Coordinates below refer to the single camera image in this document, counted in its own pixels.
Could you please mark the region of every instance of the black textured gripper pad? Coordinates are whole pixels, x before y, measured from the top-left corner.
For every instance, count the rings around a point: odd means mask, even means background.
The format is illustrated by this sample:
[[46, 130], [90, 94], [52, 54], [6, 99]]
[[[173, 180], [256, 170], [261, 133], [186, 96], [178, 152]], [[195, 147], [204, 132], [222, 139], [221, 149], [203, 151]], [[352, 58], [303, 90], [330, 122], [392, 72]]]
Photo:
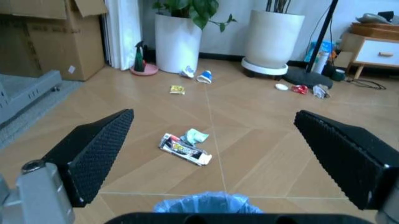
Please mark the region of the black textured gripper pad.
[[133, 121], [123, 110], [94, 123], [80, 125], [44, 157], [57, 165], [73, 207], [84, 207], [97, 195]]
[[320, 164], [359, 209], [380, 209], [399, 174], [399, 153], [357, 126], [300, 111], [299, 129]]

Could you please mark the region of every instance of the yellow wrapper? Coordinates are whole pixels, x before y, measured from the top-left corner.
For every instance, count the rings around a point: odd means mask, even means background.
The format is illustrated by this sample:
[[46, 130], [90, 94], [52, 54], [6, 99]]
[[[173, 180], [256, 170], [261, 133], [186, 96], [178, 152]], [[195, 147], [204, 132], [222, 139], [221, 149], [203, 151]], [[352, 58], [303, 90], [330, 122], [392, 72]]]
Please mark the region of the yellow wrapper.
[[184, 95], [185, 94], [185, 89], [183, 86], [180, 85], [173, 85], [171, 86], [171, 91], [169, 92], [170, 94], [180, 94]]

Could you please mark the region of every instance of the wooden floor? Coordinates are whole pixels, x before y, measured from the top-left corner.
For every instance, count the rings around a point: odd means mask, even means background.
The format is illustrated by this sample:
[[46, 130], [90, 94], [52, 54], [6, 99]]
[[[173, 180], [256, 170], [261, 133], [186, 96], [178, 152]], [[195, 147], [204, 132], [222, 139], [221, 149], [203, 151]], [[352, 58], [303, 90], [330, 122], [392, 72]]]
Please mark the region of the wooden floor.
[[[332, 97], [320, 100], [311, 93], [278, 91], [271, 79], [245, 77], [238, 63], [200, 60], [202, 70], [213, 72], [213, 84], [164, 72], [135, 77], [104, 68], [1, 152], [0, 172], [13, 186], [25, 162], [43, 156], [76, 125], [133, 108], [135, 119], [124, 146], [94, 202], [75, 210], [76, 223], [103, 223], [204, 191], [247, 195], [269, 213], [374, 219], [374, 211], [359, 211], [346, 198], [292, 122], [297, 111], [310, 110], [363, 126], [398, 149], [398, 81], [379, 80], [385, 91], [335, 83]], [[170, 95], [171, 85], [183, 85], [185, 96]], [[199, 145], [214, 155], [206, 167], [157, 148], [163, 134], [180, 135], [189, 128], [210, 134]]]

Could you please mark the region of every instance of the drawer handle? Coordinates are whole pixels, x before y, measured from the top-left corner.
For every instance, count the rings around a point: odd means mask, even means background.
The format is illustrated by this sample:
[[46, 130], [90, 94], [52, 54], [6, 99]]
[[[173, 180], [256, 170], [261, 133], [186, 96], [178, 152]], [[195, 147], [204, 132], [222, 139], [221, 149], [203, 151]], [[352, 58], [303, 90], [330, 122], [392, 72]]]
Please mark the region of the drawer handle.
[[389, 53], [389, 52], [380, 52], [378, 54], [378, 56], [382, 56], [382, 57], [392, 57], [393, 53]]

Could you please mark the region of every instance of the pink plant saucer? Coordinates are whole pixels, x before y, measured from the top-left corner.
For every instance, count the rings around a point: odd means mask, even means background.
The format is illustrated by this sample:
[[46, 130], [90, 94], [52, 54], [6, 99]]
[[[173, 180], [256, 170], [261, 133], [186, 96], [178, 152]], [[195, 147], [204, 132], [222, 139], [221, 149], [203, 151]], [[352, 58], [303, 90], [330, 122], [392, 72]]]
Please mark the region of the pink plant saucer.
[[153, 64], [146, 64], [143, 72], [135, 71], [134, 67], [130, 68], [130, 72], [136, 76], [152, 76], [158, 72], [158, 67]]

